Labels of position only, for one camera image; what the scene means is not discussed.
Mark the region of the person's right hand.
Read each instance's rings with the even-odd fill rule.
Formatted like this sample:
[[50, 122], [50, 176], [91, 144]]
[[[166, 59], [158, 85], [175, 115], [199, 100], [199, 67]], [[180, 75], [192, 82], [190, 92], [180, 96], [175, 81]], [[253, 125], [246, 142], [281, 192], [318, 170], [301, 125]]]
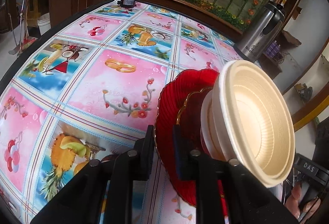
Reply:
[[310, 202], [308, 202], [303, 210], [300, 210], [299, 208], [299, 202], [301, 200], [302, 196], [302, 187], [301, 183], [298, 182], [294, 185], [291, 195], [287, 198], [285, 202], [285, 207], [288, 209], [288, 211], [295, 217], [299, 218], [302, 212], [305, 212], [306, 215], [304, 216], [301, 223], [305, 223], [309, 218], [312, 217], [312, 215], [318, 210], [321, 201], [320, 199], [313, 199]]

